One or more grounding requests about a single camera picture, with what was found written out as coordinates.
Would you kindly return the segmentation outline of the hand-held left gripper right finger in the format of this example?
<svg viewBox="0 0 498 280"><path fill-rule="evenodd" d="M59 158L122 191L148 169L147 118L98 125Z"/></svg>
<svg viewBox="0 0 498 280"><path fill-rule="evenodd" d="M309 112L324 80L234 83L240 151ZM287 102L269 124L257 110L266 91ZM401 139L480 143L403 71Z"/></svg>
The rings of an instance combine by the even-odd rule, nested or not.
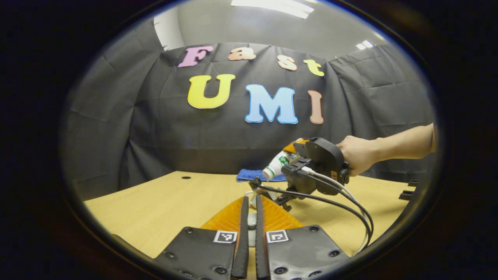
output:
<svg viewBox="0 0 498 280"><path fill-rule="evenodd" d="M302 225L265 196L255 201L258 280L305 280L350 258L319 225Z"/></svg>

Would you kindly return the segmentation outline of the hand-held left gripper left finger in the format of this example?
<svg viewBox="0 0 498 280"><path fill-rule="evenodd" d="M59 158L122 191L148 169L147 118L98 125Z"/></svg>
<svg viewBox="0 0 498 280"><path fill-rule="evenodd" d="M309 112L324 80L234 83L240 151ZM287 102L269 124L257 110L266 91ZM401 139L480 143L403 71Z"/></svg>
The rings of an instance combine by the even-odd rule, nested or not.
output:
<svg viewBox="0 0 498 280"><path fill-rule="evenodd" d="M162 268L192 280L247 278L249 199L243 196L201 227L184 227L155 258Z"/></svg>

